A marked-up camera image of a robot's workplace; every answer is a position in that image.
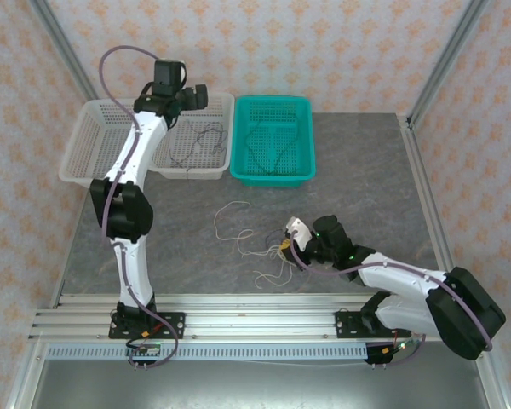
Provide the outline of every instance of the metal floor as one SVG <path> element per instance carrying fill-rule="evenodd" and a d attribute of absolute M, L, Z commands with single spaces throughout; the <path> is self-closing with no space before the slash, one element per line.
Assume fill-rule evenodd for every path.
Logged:
<path fill-rule="evenodd" d="M 241 257 L 236 242 L 215 237 L 215 213 L 232 200 L 217 224 L 221 237 L 245 228 L 255 235 L 243 251 L 263 251 L 266 236 L 291 216 L 307 224 L 335 214 L 353 242 L 425 268 L 436 268 L 405 145 L 393 114 L 313 115 L 317 175 L 298 189 L 246 187 L 228 172 L 218 181 L 170 181 L 148 173 L 146 196 L 154 209 L 147 239 L 150 280 L 157 294 L 355 293 L 368 292 L 337 277 L 294 270 L 289 284 L 254 279 L 279 274 L 277 258 Z M 286 268 L 277 284 L 290 277 Z M 66 268 L 63 294 L 118 294 L 115 257 L 101 244 L 88 198 Z"/>
<path fill-rule="evenodd" d="M 124 361 L 51 360 L 44 365 L 32 408 L 488 407 L 473 362 L 440 343 L 422 347 L 410 364 L 374 371 L 359 362 L 324 368 L 317 366 L 336 362 L 171 361 L 134 372 Z"/>

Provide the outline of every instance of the basket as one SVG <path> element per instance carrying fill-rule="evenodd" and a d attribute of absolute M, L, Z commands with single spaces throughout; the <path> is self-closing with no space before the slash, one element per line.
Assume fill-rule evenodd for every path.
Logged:
<path fill-rule="evenodd" d="M 237 99 L 231 174 L 244 185 L 299 187 L 316 175 L 310 101 L 294 96 Z"/>
<path fill-rule="evenodd" d="M 134 98 L 119 100 L 132 109 Z M 210 93 L 209 104 L 185 111 L 153 154 L 150 170 L 168 179 L 219 179 L 229 166 L 234 98 Z M 125 143 L 131 121 L 111 100 L 87 102 L 79 113 L 59 169 L 62 181 L 89 187 L 111 169 Z"/>

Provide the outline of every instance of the teal plastic basket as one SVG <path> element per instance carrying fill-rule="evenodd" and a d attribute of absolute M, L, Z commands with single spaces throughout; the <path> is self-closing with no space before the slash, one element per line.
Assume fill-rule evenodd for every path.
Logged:
<path fill-rule="evenodd" d="M 233 129 L 231 174 L 244 185 L 299 187 L 316 175 L 307 98 L 240 97 Z"/>

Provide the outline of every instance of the wallpaper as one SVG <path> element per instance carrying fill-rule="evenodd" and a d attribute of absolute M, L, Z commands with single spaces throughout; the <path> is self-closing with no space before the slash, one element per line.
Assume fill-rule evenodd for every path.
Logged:
<path fill-rule="evenodd" d="M 455 262 L 507 315 L 511 382 L 511 0 L 488 6 L 416 136 Z"/>
<path fill-rule="evenodd" d="M 0 409 L 83 198 L 57 176 L 82 104 L 29 3 L 0 0 Z"/>
<path fill-rule="evenodd" d="M 315 112 L 411 113 L 469 0 L 51 0 L 99 94 L 100 56 L 137 45 L 187 64 L 189 84 L 305 95 Z M 115 95 L 137 96 L 152 62 L 109 59 Z"/>

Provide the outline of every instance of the metal frame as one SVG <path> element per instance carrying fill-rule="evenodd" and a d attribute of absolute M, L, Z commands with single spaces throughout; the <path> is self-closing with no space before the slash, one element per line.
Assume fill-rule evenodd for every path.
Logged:
<path fill-rule="evenodd" d="M 474 27 L 488 0 L 473 0 L 462 17 L 445 52 L 433 70 L 424 90 L 415 104 L 409 120 L 399 118 L 399 126 L 416 182 L 416 188 L 439 268 L 450 269 L 452 257 L 433 201 L 422 158 L 413 129 L 421 123 L 439 86 L 453 66 L 468 34 Z M 69 44 L 65 33 L 46 0 L 31 0 L 52 37 L 60 55 L 85 97 L 97 94 L 81 63 Z M 29 347 L 14 382 L 7 408 L 25 408 L 32 405 L 49 343 L 83 342 L 110 343 L 106 334 L 109 312 L 115 307 L 117 296 L 60 297 L 62 285 L 57 285 L 52 308 L 38 310 L 29 336 Z M 159 309 L 181 310 L 189 313 L 185 343 L 338 343 L 335 335 L 335 311 L 341 308 L 359 310 L 369 295 L 246 295 L 246 296 L 166 296 L 157 297 Z M 353 342 L 367 341 L 353 339 Z M 504 382 L 503 360 L 499 347 L 492 354 L 482 354 L 476 361 L 485 395 L 491 409 L 511 409 L 511 394 Z"/>
<path fill-rule="evenodd" d="M 132 352 L 120 343 L 51 343 L 46 360 L 133 360 L 164 358 L 172 353 L 172 344 L 149 343 L 147 352 Z M 366 360 L 365 343 L 184 343 L 178 346 L 174 361 L 179 360 Z"/>
<path fill-rule="evenodd" d="M 450 271 L 454 267 L 451 248 L 433 199 L 422 155 L 416 143 L 415 131 L 411 128 L 412 123 L 409 124 L 406 117 L 398 116 L 398 121 L 437 263 L 440 269 Z M 502 349 L 497 342 L 494 342 L 492 353 L 483 353 L 476 361 L 490 409 L 511 409 L 511 390 L 504 382 L 506 377 L 502 369 L 504 362 Z"/>
<path fill-rule="evenodd" d="M 469 34 L 479 21 L 479 17 L 488 4 L 489 0 L 472 0 L 468 5 L 466 12 L 460 19 L 458 27 L 452 34 L 449 43 L 446 44 L 443 54 L 440 56 L 435 68 L 433 69 L 426 85 L 422 89 L 418 100 L 413 107 L 412 114 L 409 116 L 409 122 L 412 129 L 422 123 L 424 114 L 429 109 L 433 98 L 437 95 L 439 88 L 445 80 L 447 74 L 454 67 L 456 58 L 462 50 L 462 46 L 469 38 Z"/>
<path fill-rule="evenodd" d="M 76 217 L 75 217 L 76 226 L 79 226 L 79 221 L 82 218 L 82 214 L 83 214 L 83 204 L 85 203 L 85 199 L 87 198 L 88 194 L 89 194 L 89 190 L 86 190 L 85 193 L 83 194 L 83 199 L 81 200 L 81 205 L 79 206 L 78 213 L 76 214 Z M 68 240 L 68 249 L 72 248 L 74 238 L 76 237 L 76 231 L 77 231 L 77 229 L 74 229 L 74 231 L 72 232 L 72 236 Z M 60 265 L 59 277 L 57 278 L 57 282 L 55 283 L 55 288 L 53 289 L 53 294 L 51 295 L 51 300 L 49 301 L 49 308 L 57 308 L 57 305 L 59 305 L 60 295 L 62 294 L 62 288 L 64 287 L 64 284 L 65 284 L 65 273 L 66 273 L 66 267 L 68 265 L 69 259 L 70 259 L 70 251 L 67 254 L 65 254 L 62 264 Z"/>
<path fill-rule="evenodd" d="M 93 84 L 89 80 L 81 62 L 79 62 L 78 56 L 70 45 L 65 32 L 62 31 L 59 21 L 55 17 L 55 13 L 53 13 L 47 0 L 30 0 L 30 2 L 85 99 L 87 101 L 98 99 L 95 87 L 93 87 Z"/>

